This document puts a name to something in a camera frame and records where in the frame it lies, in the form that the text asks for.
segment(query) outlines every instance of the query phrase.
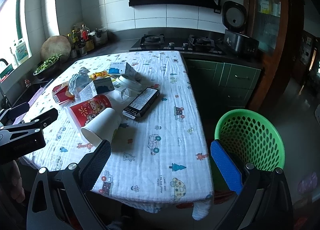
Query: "white paper cup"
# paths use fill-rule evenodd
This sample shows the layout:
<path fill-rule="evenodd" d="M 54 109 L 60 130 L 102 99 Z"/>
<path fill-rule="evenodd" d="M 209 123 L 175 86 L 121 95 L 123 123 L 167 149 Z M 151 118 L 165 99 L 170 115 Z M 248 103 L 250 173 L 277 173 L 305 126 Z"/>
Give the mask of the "white paper cup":
<path fill-rule="evenodd" d="M 97 147 L 103 140 L 111 143 L 120 123 L 120 115 L 114 109 L 106 108 L 87 125 L 81 127 L 81 133 Z"/>

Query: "white patterned tablecloth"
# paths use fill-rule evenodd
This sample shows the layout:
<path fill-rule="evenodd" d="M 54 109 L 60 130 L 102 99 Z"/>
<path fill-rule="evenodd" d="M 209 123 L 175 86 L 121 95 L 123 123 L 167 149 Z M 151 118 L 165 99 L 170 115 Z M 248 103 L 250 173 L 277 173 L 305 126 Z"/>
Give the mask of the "white patterned tablecloth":
<path fill-rule="evenodd" d="M 177 51 L 140 51 L 79 60 L 36 100 L 24 121 L 56 108 L 57 121 L 44 129 L 46 146 L 24 156 L 31 166 L 50 171 L 78 163 L 95 150 L 76 132 L 52 89 L 68 81 L 81 67 L 103 71 L 110 62 L 126 60 L 138 72 L 136 80 L 160 89 L 158 100 L 143 118 L 123 117 L 111 143 L 112 153 L 92 191 L 151 213 L 172 204 L 193 202 L 193 218 L 210 209 L 213 183 L 209 154 L 196 101 Z"/>

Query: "silver bolt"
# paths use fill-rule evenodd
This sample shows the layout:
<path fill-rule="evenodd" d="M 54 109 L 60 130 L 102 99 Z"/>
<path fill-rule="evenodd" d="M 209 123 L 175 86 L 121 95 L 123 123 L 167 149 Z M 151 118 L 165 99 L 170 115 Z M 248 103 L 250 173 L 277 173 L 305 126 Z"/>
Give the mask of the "silver bolt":
<path fill-rule="evenodd" d="M 76 163 L 71 163 L 69 166 L 68 166 L 68 169 L 70 170 L 73 170 L 77 167 L 77 164 Z"/>
<path fill-rule="evenodd" d="M 276 168 L 276 172 L 277 172 L 278 174 L 282 174 L 283 170 L 282 170 L 282 168 Z"/>
<path fill-rule="evenodd" d="M 254 168 L 254 165 L 252 163 L 247 163 L 245 166 L 246 166 L 247 169 L 253 169 Z"/>
<path fill-rule="evenodd" d="M 46 171 L 46 168 L 45 168 L 45 167 L 42 167 L 42 168 L 39 169 L 39 173 L 40 173 L 40 174 L 45 173 L 45 171 Z"/>

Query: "green basket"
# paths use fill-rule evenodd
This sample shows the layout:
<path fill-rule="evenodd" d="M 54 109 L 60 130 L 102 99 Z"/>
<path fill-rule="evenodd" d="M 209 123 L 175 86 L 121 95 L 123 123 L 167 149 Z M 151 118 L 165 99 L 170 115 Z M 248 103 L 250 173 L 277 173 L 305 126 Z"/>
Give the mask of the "green basket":
<path fill-rule="evenodd" d="M 285 152 L 278 131 L 256 112 L 245 109 L 227 112 L 218 121 L 214 136 L 243 163 L 251 162 L 268 171 L 284 167 Z"/>

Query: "glass cabinet door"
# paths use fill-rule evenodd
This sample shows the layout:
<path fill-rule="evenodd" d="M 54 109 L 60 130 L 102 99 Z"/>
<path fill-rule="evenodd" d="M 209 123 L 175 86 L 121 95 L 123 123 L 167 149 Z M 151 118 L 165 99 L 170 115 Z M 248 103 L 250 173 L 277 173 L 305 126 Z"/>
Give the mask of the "glass cabinet door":
<path fill-rule="evenodd" d="M 259 41 L 259 49 L 272 55 L 280 25 L 280 0 L 256 0 L 252 37 Z"/>

